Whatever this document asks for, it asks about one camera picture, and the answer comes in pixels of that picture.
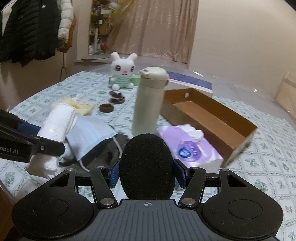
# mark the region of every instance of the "blue surgical mask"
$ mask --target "blue surgical mask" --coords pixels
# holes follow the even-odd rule
[[[67,135],[67,141],[76,159],[80,160],[100,142],[115,135],[116,131],[103,120],[95,116],[78,115],[74,127]]]

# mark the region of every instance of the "white water bottle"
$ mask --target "white water bottle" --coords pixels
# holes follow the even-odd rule
[[[134,136],[155,133],[163,103],[164,87],[169,82],[168,73],[159,67],[142,69],[140,74],[141,81],[138,87],[131,130]]]

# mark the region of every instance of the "curtain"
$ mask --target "curtain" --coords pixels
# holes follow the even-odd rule
[[[118,53],[186,63],[197,8],[198,0],[135,0],[133,10],[108,36],[107,47]]]

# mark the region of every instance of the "mask ear loop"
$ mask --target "mask ear loop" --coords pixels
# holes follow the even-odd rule
[[[115,137],[112,137],[112,139],[113,139],[115,145],[117,146],[117,149],[119,150],[119,157],[118,157],[118,158],[121,158],[121,156],[122,156],[122,149],[121,149],[121,147],[120,147],[118,141],[116,140],[116,138],[115,138]],[[81,166],[81,168],[82,168],[83,170],[89,172],[89,170],[83,165],[81,159],[79,160],[79,164],[80,164],[80,166]]]

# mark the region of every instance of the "foam windscreen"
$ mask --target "foam windscreen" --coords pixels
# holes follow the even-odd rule
[[[123,150],[119,175],[131,200],[169,199],[175,185],[170,149],[153,134],[130,139]]]

